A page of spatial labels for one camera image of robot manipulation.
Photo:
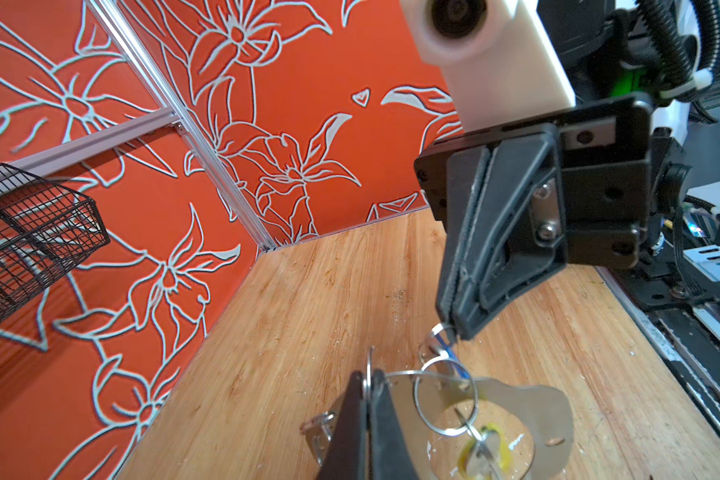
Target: orange wall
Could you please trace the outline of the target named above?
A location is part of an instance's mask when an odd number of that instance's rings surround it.
[[[0,161],[154,108],[80,0],[0,0]],[[113,475],[249,271],[187,153],[163,129],[59,174],[112,242],[0,325],[0,478]]]
[[[194,3],[120,5],[280,244],[426,205],[413,159],[461,125],[397,0]]]
[[[279,244],[426,205],[461,127],[396,0],[118,5]],[[81,0],[0,0],[0,161],[155,108]],[[0,326],[0,478],[115,474],[257,254],[172,130],[60,177],[113,241]]]

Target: wooden table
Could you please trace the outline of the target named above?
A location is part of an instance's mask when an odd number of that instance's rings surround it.
[[[299,425],[370,345],[387,372],[419,367],[444,244],[421,211],[262,255],[120,479],[314,478]],[[477,376],[567,394],[576,445],[559,478],[720,479],[720,440],[590,267],[527,293],[458,355]],[[458,447],[433,436],[432,450],[447,480]],[[523,438],[513,474],[530,451]]]

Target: wire basket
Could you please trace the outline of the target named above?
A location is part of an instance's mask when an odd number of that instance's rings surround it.
[[[109,242],[92,198],[0,164],[0,322]]]

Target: camera lens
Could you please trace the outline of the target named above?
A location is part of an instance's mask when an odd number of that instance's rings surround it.
[[[433,0],[434,29],[448,38],[466,37],[488,9],[485,0]]]

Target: keyring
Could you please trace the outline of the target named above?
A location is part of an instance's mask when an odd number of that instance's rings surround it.
[[[365,378],[362,380],[362,396],[365,400],[371,398],[371,358],[373,357],[373,350],[373,345],[371,345],[365,362]]]
[[[450,359],[446,356],[439,356],[439,357],[433,358],[432,360],[429,360],[422,367],[422,371],[426,370],[427,368],[429,368],[430,366],[432,366],[433,364],[435,364],[437,362],[451,362],[451,363],[455,364],[456,366],[460,367],[461,370],[466,372],[467,376],[469,377],[469,381],[472,384],[472,397],[474,399],[474,404],[472,405],[472,413],[470,414],[469,419],[462,426],[457,427],[457,428],[439,428],[439,427],[434,426],[432,424],[432,422],[427,420],[427,417],[424,416],[424,413],[422,412],[422,408],[418,404],[418,384],[421,381],[421,378],[418,376],[416,377],[416,379],[414,380],[414,383],[413,383],[413,404],[416,407],[416,412],[418,412],[418,416],[420,416],[422,418],[422,421],[424,422],[424,424],[427,427],[429,427],[433,432],[439,433],[442,436],[458,437],[462,433],[466,432],[469,429],[469,427],[474,423],[474,421],[478,419],[478,384],[472,378],[472,375],[470,375],[467,372],[467,369],[464,368],[463,365],[461,365],[461,362],[459,360]]]
[[[426,338],[424,338],[424,340],[419,343],[418,360],[421,363],[425,363],[424,352],[422,351],[422,349],[429,350],[429,353],[433,353],[435,354],[435,356],[450,356],[451,358],[456,358],[456,355],[454,355],[451,351],[451,347],[455,345],[455,342],[449,343],[442,339],[442,335],[446,330],[452,330],[453,332],[456,332],[455,327],[453,327],[452,325],[444,325],[442,323],[438,323],[437,325],[432,327],[429,333],[427,333]]]

